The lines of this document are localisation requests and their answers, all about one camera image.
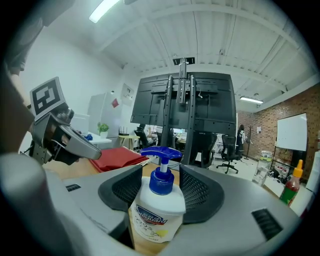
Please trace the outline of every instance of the brick wall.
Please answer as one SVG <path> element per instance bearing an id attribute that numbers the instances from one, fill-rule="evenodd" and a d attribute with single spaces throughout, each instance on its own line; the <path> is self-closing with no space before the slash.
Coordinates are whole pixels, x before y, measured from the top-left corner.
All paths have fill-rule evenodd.
<path id="1" fill-rule="evenodd" d="M 318 131 L 320 130 L 320 84 L 257 113 L 243 111 L 237 113 L 238 125 L 244 125 L 246 135 L 249 133 L 249 126 L 252 126 L 251 140 L 253 145 L 250 145 L 249 156 L 253 158 L 257 158 L 262 150 L 274 152 L 277 120 L 306 113 L 308 144 L 303 178 L 309 177 L 317 150 Z M 259 126 L 261 126 L 261 133 L 257 133 Z M 248 144 L 245 143 L 244 154 L 247 153 L 247 148 Z M 292 150 L 277 148 L 275 157 L 290 162 Z"/>

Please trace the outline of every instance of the potted plant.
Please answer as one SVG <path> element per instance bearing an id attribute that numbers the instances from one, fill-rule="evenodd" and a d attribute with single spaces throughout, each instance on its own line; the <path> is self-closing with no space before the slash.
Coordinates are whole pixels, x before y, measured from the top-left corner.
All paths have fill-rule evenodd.
<path id="1" fill-rule="evenodd" d="M 108 136 L 109 126 L 105 123 L 98 122 L 98 132 L 101 138 L 105 139 Z"/>

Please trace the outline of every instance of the soap bottle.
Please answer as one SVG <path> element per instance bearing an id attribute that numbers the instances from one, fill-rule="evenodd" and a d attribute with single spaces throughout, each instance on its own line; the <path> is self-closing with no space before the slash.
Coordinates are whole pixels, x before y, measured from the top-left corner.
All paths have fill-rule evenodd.
<path id="1" fill-rule="evenodd" d="M 142 177 L 141 188 L 131 205 L 135 231 L 143 238 L 163 243 L 173 239 L 186 212 L 184 195 L 174 184 L 174 175 L 168 168 L 169 159 L 181 157 L 181 152 L 163 146 L 151 146 L 141 150 L 142 156 L 161 158 L 150 177 Z"/>

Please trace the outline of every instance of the white wall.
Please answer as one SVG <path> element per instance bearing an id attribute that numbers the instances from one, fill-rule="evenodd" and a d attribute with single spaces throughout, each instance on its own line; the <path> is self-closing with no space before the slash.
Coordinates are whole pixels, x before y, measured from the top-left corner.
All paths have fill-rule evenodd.
<path id="1" fill-rule="evenodd" d="M 125 67 L 123 69 L 123 75 L 119 83 L 114 87 L 114 95 L 117 98 L 121 98 L 121 92 L 124 84 L 126 84 L 127 86 L 129 86 L 131 89 L 134 90 L 132 105 L 128 106 L 128 105 L 122 104 L 121 125 L 128 129 L 129 134 L 134 134 L 134 130 L 137 127 L 137 124 L 130 123 L 130 121 L 131 121 L 132 111 L 134 109 L 139 82 L 140 82 L 140 76 L 133 70 Z"/>
<path id="2" fill-rule="evenodd" d="M 29 94 L 30 90 L 56 76 L 68 106 L 76 113 L 86 114 L 91 96 L 114 90 L 123 77 L 123 70 L 112 64 L 106 66 L 93 55 L 44 29 L 30 49 L 20 77 Z M 20 150 L 27 149 L 30 142 L 28 134 Z"/>

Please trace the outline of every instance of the red cloth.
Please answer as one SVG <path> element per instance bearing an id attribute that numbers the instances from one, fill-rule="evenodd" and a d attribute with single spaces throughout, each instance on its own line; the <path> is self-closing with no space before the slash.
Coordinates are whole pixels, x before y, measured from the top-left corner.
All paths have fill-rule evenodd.
<path id="1" fill-rule="evenodd" d="M 101 150 L 101 153 L 101 157 L 98 160 L 89 159 L 100 173 L 136 165 L 148 159 L 148 157 L 132 152 L 126 147 L 104 149 Z"/>

